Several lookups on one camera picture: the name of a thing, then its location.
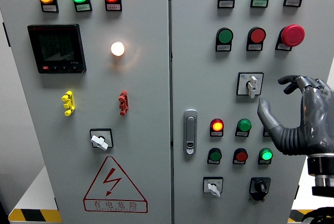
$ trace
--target robotic hand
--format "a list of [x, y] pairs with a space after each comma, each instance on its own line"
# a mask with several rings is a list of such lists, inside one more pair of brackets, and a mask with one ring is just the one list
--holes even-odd
[[259, 99], [257, 114], [276, 148], [285, 155], [308, 155], [308, 173], [315, 176], [313, 195], [334, 197], [334, 92], [319, 79], [285, 76], [284, 93], [302, 92], [301, 124], [286, 128], [272, 115], [267, 99]]

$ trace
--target gray metal panel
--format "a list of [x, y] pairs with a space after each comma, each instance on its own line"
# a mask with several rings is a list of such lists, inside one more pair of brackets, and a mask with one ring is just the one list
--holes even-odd
[[[76, 13], [72, 0], [58, 0], [59, 14], [48, 14], [38, 0], [0, 0], [63, 223], [170, 223], [168, 0], [122, 0], [121, 13], [106, 12], [104, 0], [91, 2], [92, 12]], [[49, 23], [80, 25], [85, 74], [37, 72], [27, 26]], [[122, 57], [110, 53], [115, 41], [126, 47]], [[61, 100], [67, 90], [76, 103], [70, 117]], [[122, 90], [129, 96], [125, 117], [118, 108]], [[93, 149], [91, 128], [111, 128], [114, 148]], [[147, 214], [84, 210], [83, 198], [106, 156], [115, 158], [146, 198]]]
[[[250, 8], [251, 0], [235, 0], [234, 9], [217, 10], [217, 0], [172, 0], [173, 129], [175, 223], [286, 223], [305, 157], [279, 153], [270, 138], [262, 137], [257, 117], [258, 98], [236, 96], [238, 72], [264, 72], [261, 97], [288, 127], [299, 125], [300, 92], [286, 96], [277, 79], [302, 74], [327, 80], [334, 53], [333, 0], [303, 0], [300, 8], [269, 0], [268, 8]], [[297, 23], [304, 41], [291, 52], [275, 51], [280, 30]], [[265, 29], [262, 52], [246, 52], [248, 31]], [[222, 27], [234, 33], [232, 51], [216, 53], [216, 33]], [[183, 113], [198, 112], [197, 152], [183, 152]], [[222, 138], [209, 137], [211, 120], [225, 123]], [[249, 138], [235, 137], [237, 122], [250, 119]], [[220, 165], [207, 164], [208, 151], [222, 151]], [[273, 150], [272, 164], [259, 166], [262, 148]], [[233, 153], [245, 148], [246, 165], [233, 165]], [[202, 193], [204, 176], [223, 176], [221, 198]], [[251, 177], [270, 177], [264, 202], [248, 201]]]

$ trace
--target red push button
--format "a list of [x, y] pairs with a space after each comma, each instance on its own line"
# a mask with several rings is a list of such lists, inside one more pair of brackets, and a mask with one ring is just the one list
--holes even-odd
[[257, 28], [253, 30], [250, 34], [250, 39], [254, 43], [263, 42], [263, 40], [265, 40], [265, 37], [266, 37], [266, 32], [262, 28]]
[[247, 160], [247, 158], [248, 155], [245, 152], [240, 152], [239, 154], [236, 155], [236, 160], [240, 162]]
[[283, 29], [281, 34], [282, 43], [291, 48], [302, 43], [304, 37], [304, 28], [299, 25], [289, 25]]
[[246, 160], [248, 159], [248, 154], [245, 148], [238, 148], [234, 151], [233, 155], [233, 164], [246, 164]]

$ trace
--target red terminal connector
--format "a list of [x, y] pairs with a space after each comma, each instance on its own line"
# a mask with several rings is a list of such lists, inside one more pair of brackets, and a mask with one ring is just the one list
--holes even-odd
[[127, 99], [127, 92], [122, 91], [118, 100], [120, 102], [120, 110], [121, 110], [120, 115], [124, 116], [127, 113], [127, 111], [129, 111], [129, 102]]

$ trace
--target yellow and black hazard stripe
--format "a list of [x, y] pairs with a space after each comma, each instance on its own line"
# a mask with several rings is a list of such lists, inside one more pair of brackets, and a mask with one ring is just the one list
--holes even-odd
[[10, 221], [62, 222], [58, 210], [14, 209], [8, 216]]
[[288, 222], [302, 222], [304, 216], [307, 213], [312, 212], [312, 211], [314, 211], [314, 210], [313, 209], [312, 210], [309, 210], [309, 209], [291, 210], [290, 218], [289, 218]]

